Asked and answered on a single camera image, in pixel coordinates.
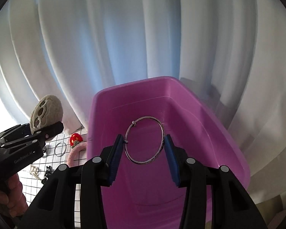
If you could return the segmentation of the left human hand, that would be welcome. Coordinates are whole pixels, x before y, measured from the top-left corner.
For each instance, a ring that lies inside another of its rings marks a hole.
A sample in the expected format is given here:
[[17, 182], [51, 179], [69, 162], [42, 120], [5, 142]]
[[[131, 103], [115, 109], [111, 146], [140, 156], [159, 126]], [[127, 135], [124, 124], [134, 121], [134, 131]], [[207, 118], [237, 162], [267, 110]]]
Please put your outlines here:
[[22, 216], [28, 209], [26, 197], [22, 192], [22, 183], [18, 174], [14, 174], [7, 181], [10, 193], [6, 194], [0, 191], [0, 204], [6, 205], [11, 217]]

